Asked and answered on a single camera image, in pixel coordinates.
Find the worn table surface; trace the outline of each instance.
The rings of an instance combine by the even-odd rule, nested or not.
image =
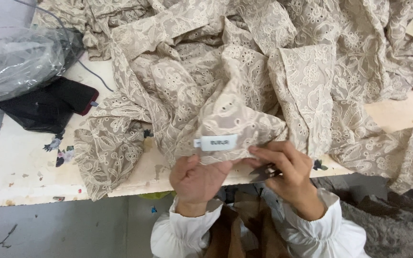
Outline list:
[[[99,74],[111,89],[116,88],[111,61],[90,62],[86,55],[81,57],[81,61]],[[96,88],[100,92],[98,103],[111,94],[98,78],[79,64],[71,67],[64,76]],[[402,102],[384,101],[368,104],[365,105],[366,110],[387,132],[409,128],[413,126],[413,92],[408,96],[409,98]],[[0,206],[57,202],[63,198],[65,201],[88,199],[77,164],[74,160],[68,162],[66,158],[70,149],[68,146],[73,145],[73,132],[78,128],[87,128],[86,118],[87,115],[72,116],[58,148],[60,151],[65,150],[65,162],[56,167],[58,150],[43,150],[44,145],[52,142],[54,135],[25,131],[4,115],[0,129]],[[168,181],[169,167],[163,155],[151,137],[145,139],[144,146],[144,153],[133,173],[126,182],[108,194],[109,197],[171,190]],[[351,173],[327,155],[320,157],[320,160],[328,169],[312,170],[311,177]],[[224,184],[248,183],[250,171],[249,167],[238,165],[234,167]]]

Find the scissors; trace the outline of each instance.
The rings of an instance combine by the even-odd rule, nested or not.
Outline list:
[[[250,175],[257,174],[258,176],[251,180],[250,183],[260,183],[263,182],[271,177],[281,175],[281,171],[275,166],[274,163],[265,164],[261,167],[256,168],[253,170]]]

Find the beige eyelet lace fabric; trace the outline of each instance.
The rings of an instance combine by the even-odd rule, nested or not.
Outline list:
[[[316,158],[413,188],[413,128],[383,132],[364,103],[413,89],[413,0],[43,0],[84,33],[91,60],[112,59],[115,93],[75,132],[76,160],[98,200],[143,152],[140,121],[171,165],[193,139],[238,134],[204,164],[290,140]],[[58,26],[37,12],[41,26]]]

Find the white blouse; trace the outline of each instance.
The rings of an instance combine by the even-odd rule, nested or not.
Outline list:
[[[327,212],[319,220],[301,219],[293,208],[271,190],[261,196],[272,210],[275,228],[288,244],[294,258],[370,258],[364,252],[366,232],[352,221],[342,218],[340,199],[335,194],[318,189],[318,196]],[[187,218],[175,213],[175,197],[169,214],[162,214],[154,224],[151,250],[157,258],[201,258],[210,241],[209,229],[219,218],[223,202],[211,200],[206,213]],[[241,224],[241,242],[246,250],[257,248],[257,238]]]

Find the plastic bag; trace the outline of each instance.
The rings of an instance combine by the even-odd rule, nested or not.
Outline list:
[[[49,85],[83,51],[78,32],[0,27],[0,101]]]

